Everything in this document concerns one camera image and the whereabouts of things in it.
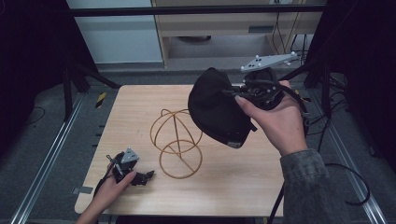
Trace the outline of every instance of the sleeve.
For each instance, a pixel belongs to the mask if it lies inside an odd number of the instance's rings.
[[[317,151],[295,152],[280,163],[285,179],[283,223],[350,223],[346,204]]]

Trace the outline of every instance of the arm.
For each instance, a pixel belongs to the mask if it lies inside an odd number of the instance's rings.
[[[288,81],[281,84],[290,86]],[[332,186],[320,155],[307,147],[298,104],[287,94],[270,111],[241,97],[235,100],[259,123],[282,156],[284,223],[349,223],[346,205]]]
[[[96,223],[99,216],[113,204],[129,186],[135,175],[136,172],[131,172],[117,184],[116,179],[112,173],[110,173],[110,176],[99,188],[91,203],[78,218],[76,224]]]

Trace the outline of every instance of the black hat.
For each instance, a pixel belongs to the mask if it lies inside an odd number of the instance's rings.
[[[192,120],[204,133],[229,147],[240,148],[250,130],[257,129],[235,99],[223,94],[232,90],[226,73],[208,68],[196,80],[188,107]]]

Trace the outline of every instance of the hand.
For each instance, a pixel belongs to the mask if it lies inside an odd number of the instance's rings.
[[[135,176],[136,172],[133,171],[126,175],[120,183],[117,184],[116,178],[113,173],[110,172],[108,178],[99,188],[90,205],[88,205],[76,223],[96,223],[99,216],[120,197],[122,192],[130,185]]]
[[[290,87],[288,81],[280,81],[280,84]],[[235,100],[245,114],[259,123],[281,156],[307,149],[300,107],[289,95],[285,93],[280,104],[269,111],[239,96]]]

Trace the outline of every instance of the copper wire frame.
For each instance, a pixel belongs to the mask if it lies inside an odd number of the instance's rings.
[[[184,122],[183,122],[180,118],[177,117],[177,114],[187,114],[187,115],[189,115],[190,113],[189,113],[189,110],[188,110],[188,109],[182,109],[182,110],[178,110],[178,111],[175,111],[175,112],[172,112],[172,111],[170,111],[170,110],[168,110],[168,109],[163,109],[163,110],[161,111],[161,116],[160,116],[159,118],[157,118],[157,119],[154,121],[154,123],[151,125],[151,128],[150,128],[150,139],[151,139],[152,144],[153,144],[157,149],[159,149],[159,150],[161,151],[160,158],[159,158],[159,162],[160,162],[160,166],[161,166],[161,169],[163,170],[163,172],[164,172],[166,175],[168,175],[168,176],[170,176],[170,177],[172,177],[172,178],[175,178],[175,179],[183,179],[183,178],[187,178],[187,177],[190,177],[190,176],[194,175],[194,174],[199,170],[199,168],[201,167],[201,164],[202,164],[202,161],[203,161],[203,154],[202,154],[201,149],[198,147],[198,143],[199,143],[199,142],[201,141],[201,139],[202,139],[203,132],[201,132],[198,141],[195,142],[194,138],[192,137],[191,132],[189,131],[189,129],[187,128],[187,126],[184,124]],[[153,128],[154,128],[154,125],[155,125],[160,119],[162,119],[162,118],[165,117],[165,116],[169,116],[169,117],[160,125],[160,128],[159,128],[158,131],[155,133],[154,138],[153,138]],[[158,135],[159,135],[161,129],[163,128],[163,126],[165,125],[165,123],[166,123],[169,119],[171,119],[171,118],[173,118],[173,121],[174,121],[175,132],[176,132],[176,138],[177,138],[177,140],[168,143],[168,144],[167,144],[166,146],[164,146],[163,148],[160,148],[160,147],[157,145]],[[179,139],[178,131],[177,131],[177,122],[179,122],[179,123],[184,127],[184,129],[187,131],[188,135],[190,136],[190,139],[191,139],[191,140]],[[189,148],[187,148],[187,149],[185,149],[185,150],[181,150],[181,148],[180,148],[180,142],[191,143],[191,144],[192,144],[192,147],[189,147]],[[172,147],[172,145],[173,145],[174,143],[177,143],[177,149],[174,149],[174,148]],[[195,169],[193,169],[193,168],[183,159],[183,157],[181,156],[182,153],[188,152],[188,151],[192,150],[193,148],[197,148],[198,151],[199,151],[199,153],[200,153],[200,161],[199,161],[198,166],[197,166]],[[184,164],[191,170],[191,173],[189,173],[189,174],[187,174],[187,175],[171,175],[171,174],[170,174],[169,172],[167,172],[167,171],[164,169],[164,167],[163,167],[163,153],[173,154],[173,155],[178,156],[178,157],[180,158],[180,160],[183,161]]]

